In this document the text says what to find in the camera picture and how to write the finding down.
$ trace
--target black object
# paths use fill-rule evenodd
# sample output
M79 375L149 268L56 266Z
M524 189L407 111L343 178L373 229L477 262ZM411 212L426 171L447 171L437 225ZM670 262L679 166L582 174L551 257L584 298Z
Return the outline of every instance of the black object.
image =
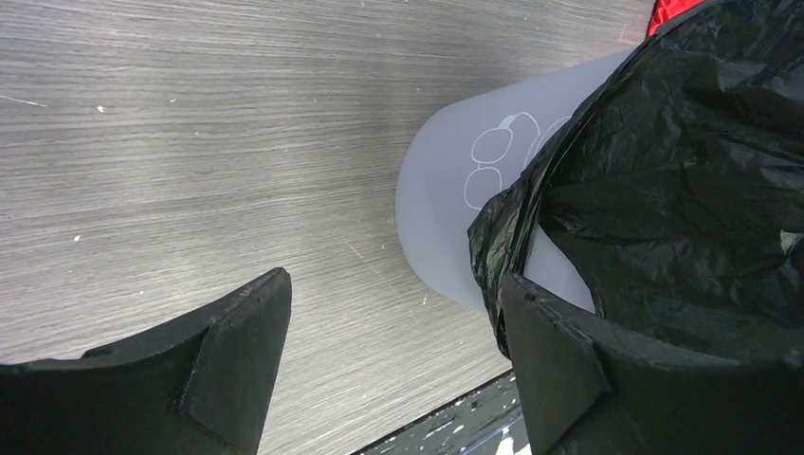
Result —
M644 337L535 283L502 285L531 453L804 453L804 353L742 361Z
M497 455L522 453L527 444L516 376L509 370L353 455Z
M256 453L290 302L277 268L80 359L0 365L0 453Z
M606 319L745 360L804 337L802 43L804 2L705 1L581 104L468 232L505 355L536 222Z

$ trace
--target dark floor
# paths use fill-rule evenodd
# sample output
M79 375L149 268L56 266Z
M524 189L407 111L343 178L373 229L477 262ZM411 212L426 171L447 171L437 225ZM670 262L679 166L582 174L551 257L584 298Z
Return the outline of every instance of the dark floor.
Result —
M0 2L0 361L71 357L273 266L263 453L339 454L501 373L394 184L438 108L641 40L652 0Z

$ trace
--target crumpled black plastic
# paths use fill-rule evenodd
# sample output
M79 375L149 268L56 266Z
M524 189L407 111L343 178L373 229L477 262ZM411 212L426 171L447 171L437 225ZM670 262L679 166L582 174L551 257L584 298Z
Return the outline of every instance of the crumpled black plastic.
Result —
M702 332L801 335L802 49L804 2L704 2L581 104L468 230L504 355L499 290L523 272L536 222L601 317L710 352Z

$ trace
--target red object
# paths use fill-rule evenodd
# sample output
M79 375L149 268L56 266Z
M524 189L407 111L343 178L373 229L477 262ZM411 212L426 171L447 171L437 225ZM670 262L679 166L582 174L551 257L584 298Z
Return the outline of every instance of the red object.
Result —
M703 0L657 0L656 7L653 9L653 15L650 16L648 36L655 33L656 28L663 23L698 5L702 1Z

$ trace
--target white outline drawing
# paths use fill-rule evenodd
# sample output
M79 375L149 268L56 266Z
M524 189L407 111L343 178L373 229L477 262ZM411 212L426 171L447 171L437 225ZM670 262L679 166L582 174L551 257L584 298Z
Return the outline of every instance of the white outline drawing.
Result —
M474 210L483 209L483 207L476 207L476 206L472 205L472 203L469 202L469 197L468 197L469 180L472 179L472 175L474 175L475 173L478 173L480 171L493 171L494 173L497 174L497 179L498 179L498 182L499 182L498 183L499 188L496 191L494 191L494 194L497 194L497 193L499 193L500 191L503 190L503 175L500 173L500 170L497 169L496 167L494 167L493 165L496 164L496 163L499 163L500 161L505 159L505 157L508 155L508 152L510 152L511 144L514 142L514 134L516 134L514 132L514 130L511 129L511 125L520 116L524 116L526 118L529 118L533 122L533 125L536 127L536 137L534 137L533 141L530 144L530 147L528 148L527 153L525 154L524 165L522 166L523 170L525 168L527 168L528 164L530 164L530 162L533 160L533 158L536 157L536 154L539 152L539 150L541 150L541 146L544 145L544 142L546 141L546 139L549 138L550 136L552 136L555 133L555 131L558 128L560 128L560 126L563 125L564 122L566 122L568 119L570 119L570 117L563 117L563 118L560 118L560 119L556 120L552 125L550 125L550 128L548 128L547 131L545 131L544 134L542 134L541 133L541 128L539 127L539 123L536 121L536 119L533 118L533 116L531 116L527 112L522 111L522 112L518 112L517 114L513 114L513 115L510 115L510 116L508 116L506 118L503 118L502 121L500 122L500 124L497 125L496 127L490 128L490 129L485 130L482 133L480 133L480 135L477 136L477 138L475 139L474 143L472 143L472 151L471 151L471 158L472 158L472 161L474 161L477 164L477 169L475 169L474 171L469 173L469 175L466 177L466 182L464 182L464 202L466 202L466 204L469 206L470 209L474 209ZM490 134L490 133L495 132L495 131L507 131L508 132L508 144L505 146L505 151L500 155L500 157L498 157L497 159L491 160L491 161L478 159L475 156L475 153L477 151L478 142L485 135Z

